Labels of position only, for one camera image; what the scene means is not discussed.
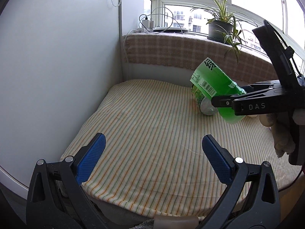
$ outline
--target blue gripper pad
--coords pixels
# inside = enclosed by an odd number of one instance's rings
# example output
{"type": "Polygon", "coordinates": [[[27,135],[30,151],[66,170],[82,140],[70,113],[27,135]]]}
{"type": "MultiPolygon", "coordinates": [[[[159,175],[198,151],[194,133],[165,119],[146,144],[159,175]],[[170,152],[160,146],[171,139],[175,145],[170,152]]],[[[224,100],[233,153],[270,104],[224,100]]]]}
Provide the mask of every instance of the blue gripper pad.
{"type": "Polygon", "coordinates": [[[227,149],[222,148],[212,135],[205,135],[203,137],[202,149],[220,182],[227,185],[232,183],[234,162],[233,157],[227,149]]]}
{"type": "Polygon", "coordinates": [[[101,134],[77,166],[76,181],[78,185],[86,182],[106,147],[106,138],[101,134]]]}

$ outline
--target gray plant pot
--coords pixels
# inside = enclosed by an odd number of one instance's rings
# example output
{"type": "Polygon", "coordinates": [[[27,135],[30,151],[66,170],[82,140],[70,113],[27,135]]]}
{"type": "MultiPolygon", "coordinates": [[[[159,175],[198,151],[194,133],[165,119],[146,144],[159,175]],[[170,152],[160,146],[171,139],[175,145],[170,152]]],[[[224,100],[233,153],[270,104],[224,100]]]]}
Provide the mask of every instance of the gray plant pot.
{"type": "Polygon", "coordinates": [[[228,33],[232,32],[233,25],[217,20],[211,22],[209,24],[209,36],[207,37],[207,39],[223,43],[225,40],[224,36],[220,32],[217,32],[215,30],[219,30],[225,33],[224,29],[228,33]]]}

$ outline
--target screw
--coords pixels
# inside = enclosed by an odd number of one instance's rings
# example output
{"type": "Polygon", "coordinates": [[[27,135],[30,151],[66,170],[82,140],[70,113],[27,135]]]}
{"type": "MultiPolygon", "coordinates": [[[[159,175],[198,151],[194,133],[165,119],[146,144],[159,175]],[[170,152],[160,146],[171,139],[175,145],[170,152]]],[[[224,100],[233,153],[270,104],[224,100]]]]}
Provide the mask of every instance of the screw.
{"type": "Polygon", "coordinates": [[[70,162],[73,161],[73,157],[72,157],[72,156],[67,156],[67,157],[65,158],[65,161],[66,161],[67,163],[70,163],[70,162]]]}
{"type": "Polygon", "coordinates": [[[270,164],[269,162],[265,161],[265,162],[264,162],[264,165],[265,165],[266,167],[270,167],[271,164],[270,164]]]}
{"type": "Polygon", "coordinates": [[[37,164],[38,164],[38,165],[42,165],[43,162],[44,162],[43,159],[39,159],[39,160],[37,161],[37,164]]]}
{"type": "Polygon", "coordinates": [[[241,157],[235,158],[236,163],[241,164],[244,160],[241,157]]]}

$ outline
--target green plastic container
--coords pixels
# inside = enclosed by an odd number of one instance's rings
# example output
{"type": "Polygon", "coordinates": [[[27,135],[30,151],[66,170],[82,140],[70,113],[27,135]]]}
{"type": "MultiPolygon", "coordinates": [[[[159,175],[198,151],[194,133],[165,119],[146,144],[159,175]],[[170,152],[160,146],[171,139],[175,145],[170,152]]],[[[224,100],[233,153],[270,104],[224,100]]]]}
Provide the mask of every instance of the green plastic container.
{"type": "MultiPolygon", "coordinates": [[[[204,94],[212,99],[216,95],[246,94],[245,90],[233,82],[210,58],[206,58],[194,71],[191,82],[204,94]]],[[[236,116],[232,108],[218,108],[222,118],[234,124],[244,118],[236,116]]]]}

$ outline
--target bed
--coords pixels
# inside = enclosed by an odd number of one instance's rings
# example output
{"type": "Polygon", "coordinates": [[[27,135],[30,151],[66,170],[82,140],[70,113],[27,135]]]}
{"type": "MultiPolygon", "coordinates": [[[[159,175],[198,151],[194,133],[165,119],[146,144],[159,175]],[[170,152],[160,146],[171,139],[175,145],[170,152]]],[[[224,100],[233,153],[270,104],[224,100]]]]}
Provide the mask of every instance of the bed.
{"type": "MultiPolygon", "coordinates": [[[[106,149],[82,186],[102,211],[130,211],[137,222],[156,214],[200,220],[207,215],[226,186],[202,151],[206,134],[233,157],[252,164],[269,161],[279,189],[300,171],[287,155],[277,158],[271,131],[258,117],[228,124],[219,114],[205,116],[191,88],[162,81],[129,80],[113,86],[61,159],[75,155],[98,132],[106,136],[106,149]]],[[[249,183],[239,204],[248,189],[249,183]]]]}

